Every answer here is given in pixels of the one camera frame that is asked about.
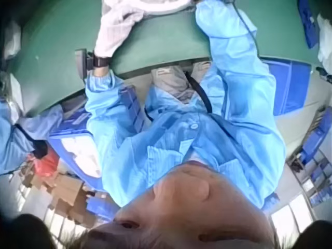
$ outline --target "beige pants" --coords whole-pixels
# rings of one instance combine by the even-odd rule
[[[210,61],[195,63],[191,73],[192,78],[200,83],[210,66]],[[173,95],[184,104],[189,103],[195,91],[180,66],[161,67],[152,70],[151,73],[156,87]]]

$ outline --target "green workbench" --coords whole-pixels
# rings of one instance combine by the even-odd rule
[[[317,46],[308,49],[296,0],[237,0],[258,27],[262,57],[319,64]],[[74,50],[92,50],[99,29],[99,0],[46,1],[24,27],[22,50],[10,66],[21,84],[23,103],[33,115],[84,88]],[[210,56],[207,37],[193,12],[148,18],[116,52],[113,69],[130,76],[142,68]]]

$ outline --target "button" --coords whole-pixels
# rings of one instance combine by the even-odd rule
[[[198,124],[194,123],[194,124],[192,124],[192,125],[190,126],[190,128],[192,128],[193,130],[194,130],[194,129],[197,129],[197,128],[198,128]]]

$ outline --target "white glove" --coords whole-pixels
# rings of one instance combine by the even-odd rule
[[[112,57],[143,15],[143,11],[130,6],[114,6],[101,18],[94,54],[98,57]]]

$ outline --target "red object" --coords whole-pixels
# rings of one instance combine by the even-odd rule
[[[35,157],[32,158],[35,172],[40,177],[50,177],[57,171],[58,168],[60,157],[49,144],[47,147],[46,156],[41,159],[37,159]]]

